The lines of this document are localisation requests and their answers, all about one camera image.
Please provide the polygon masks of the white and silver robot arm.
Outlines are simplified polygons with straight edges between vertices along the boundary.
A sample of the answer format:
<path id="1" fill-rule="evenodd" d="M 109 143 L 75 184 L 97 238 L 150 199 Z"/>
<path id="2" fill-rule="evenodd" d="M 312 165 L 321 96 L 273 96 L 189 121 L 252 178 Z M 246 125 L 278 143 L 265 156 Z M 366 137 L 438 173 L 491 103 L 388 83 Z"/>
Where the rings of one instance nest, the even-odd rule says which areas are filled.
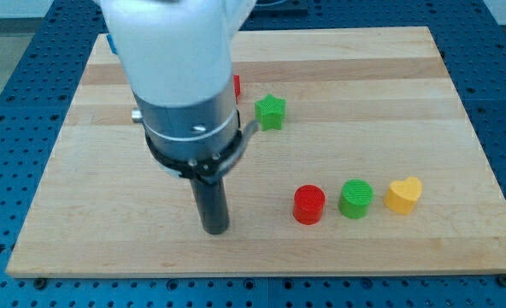
<path id="1" fill-rule="evenodd" d="M 258 129 L 239 127 L 232 39 L 256 0 L 98 0 L 142 116 L 170 174 L 222 179 Z"/>

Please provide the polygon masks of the red block behind arm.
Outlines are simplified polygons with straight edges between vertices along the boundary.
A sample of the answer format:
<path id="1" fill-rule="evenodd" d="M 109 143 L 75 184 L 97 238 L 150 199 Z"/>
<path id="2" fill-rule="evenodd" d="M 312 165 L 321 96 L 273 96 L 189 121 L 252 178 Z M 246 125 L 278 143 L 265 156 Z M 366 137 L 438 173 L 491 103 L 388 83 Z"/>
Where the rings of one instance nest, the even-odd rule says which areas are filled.
<path id="1" fill-rule="evenodd" d="M 241 94 L 241 80 L 238 74 L 233 76 L 234 94 L 235 98 L 238 99 Z"/>

